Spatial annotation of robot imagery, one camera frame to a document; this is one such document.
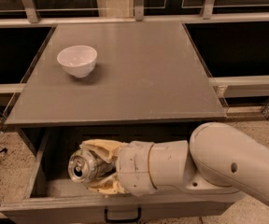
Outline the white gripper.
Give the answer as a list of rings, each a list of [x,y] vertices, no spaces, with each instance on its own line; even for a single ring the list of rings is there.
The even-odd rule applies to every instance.
[[[83,141],[79,147],[94,152],[106,163],[118,157],[115,163],[117,173],[88,183],[88,190],[103,195],[129,192],[134,196],[150,195],[157,191],[149,173],[149,153],[153,143],[133,141],[126,145],[115,140],[90,139]]]

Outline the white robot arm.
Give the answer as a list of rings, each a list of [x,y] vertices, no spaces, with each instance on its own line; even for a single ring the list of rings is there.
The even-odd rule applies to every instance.
[[[177,189],[216,196],[235,188],[269,206],[269,149],[223,123],[200,125],[189,141],[84,141],[69,165],[77,181],[107,195]]]

